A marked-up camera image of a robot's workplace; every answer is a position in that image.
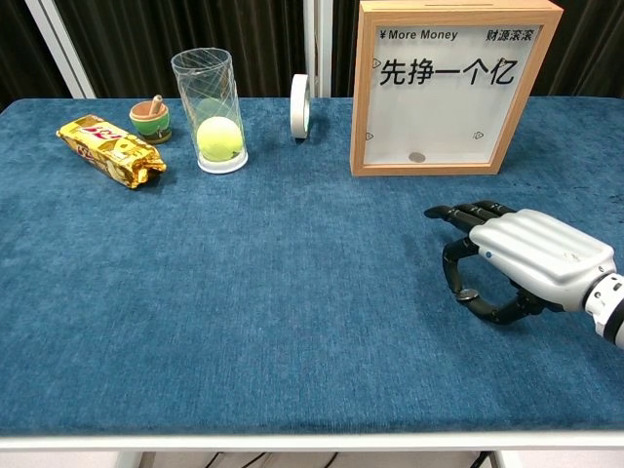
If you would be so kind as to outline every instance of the robotic hand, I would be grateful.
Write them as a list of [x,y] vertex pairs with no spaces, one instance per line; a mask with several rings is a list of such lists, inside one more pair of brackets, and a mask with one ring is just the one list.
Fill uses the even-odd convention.
[[[596,333],[624,349],[624,277],[616,273],[613,248],[534,210],[515,211],[490,201],[425,212],[468,234],[447,244],[442,263],[450,290],[477,317],[510,324],[527,315],[585,310]],[[458,261],[479,254],[518,289],[502,307],[464,289]]]

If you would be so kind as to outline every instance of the clear plastic cylinder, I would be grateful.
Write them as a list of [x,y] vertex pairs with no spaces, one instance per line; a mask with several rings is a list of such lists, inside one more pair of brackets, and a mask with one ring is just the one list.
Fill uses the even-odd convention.
[[213,174],[243,167],[248,154],[230,54],[191,49],[175,55],[172,68],[199,167]]

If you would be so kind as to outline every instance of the gold wrapper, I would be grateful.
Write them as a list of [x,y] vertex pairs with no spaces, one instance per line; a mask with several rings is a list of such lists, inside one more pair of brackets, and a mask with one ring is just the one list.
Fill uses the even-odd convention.
[[63,125],[57,137],[103,173],[130,188],[137,188],[167,168],[152,145],[96,115]]

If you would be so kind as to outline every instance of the tape roll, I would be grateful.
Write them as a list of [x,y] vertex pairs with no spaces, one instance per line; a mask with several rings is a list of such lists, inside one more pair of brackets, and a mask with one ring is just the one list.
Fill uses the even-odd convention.
[[295,138],[308,137],[310,121],[310,82],[308,75],[294,75],[291,85],[291,133]]

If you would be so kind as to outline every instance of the blue carpet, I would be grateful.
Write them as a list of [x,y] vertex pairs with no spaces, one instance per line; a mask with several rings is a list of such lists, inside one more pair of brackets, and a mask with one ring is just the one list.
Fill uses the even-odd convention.
[[422,214],[533,208],[624,265],[624,101],[530,99],[499,175],[354,178],[350,99],[313,101],[299,144],[287,99],[242,99],[250,161],[220,176],[171,100],[169,168],[132,191],[55,131],[131,131],[134,102],[0,115],[0,435],[624,429],[624,352],[583,313],[473,317],[440,262],[461,233]]

